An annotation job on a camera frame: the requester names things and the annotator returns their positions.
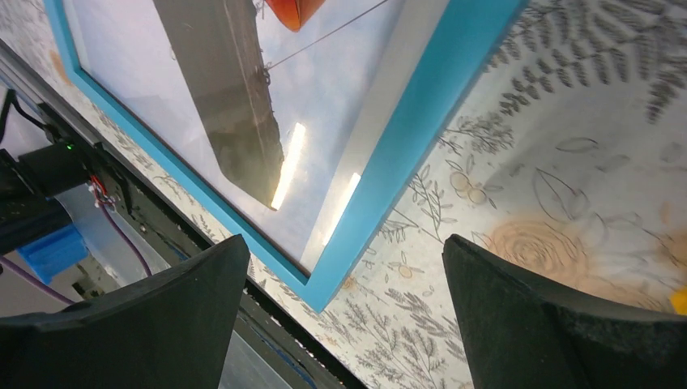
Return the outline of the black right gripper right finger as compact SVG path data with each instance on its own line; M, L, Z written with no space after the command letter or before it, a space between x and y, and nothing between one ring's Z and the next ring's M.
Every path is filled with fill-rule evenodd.
M685 387L685 317L580 292L459 235L442 259L475 387Z

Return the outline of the yellow handled screwdriver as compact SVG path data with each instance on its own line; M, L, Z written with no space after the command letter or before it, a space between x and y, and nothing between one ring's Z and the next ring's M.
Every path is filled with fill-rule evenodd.
M676 314L687 315L687 288L675 291L669 298L671 306Z

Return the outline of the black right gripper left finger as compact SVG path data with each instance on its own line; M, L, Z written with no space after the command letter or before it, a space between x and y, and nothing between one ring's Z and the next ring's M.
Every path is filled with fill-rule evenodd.
M249 260L235 235L56 313L3 318L2 387L218 387Z

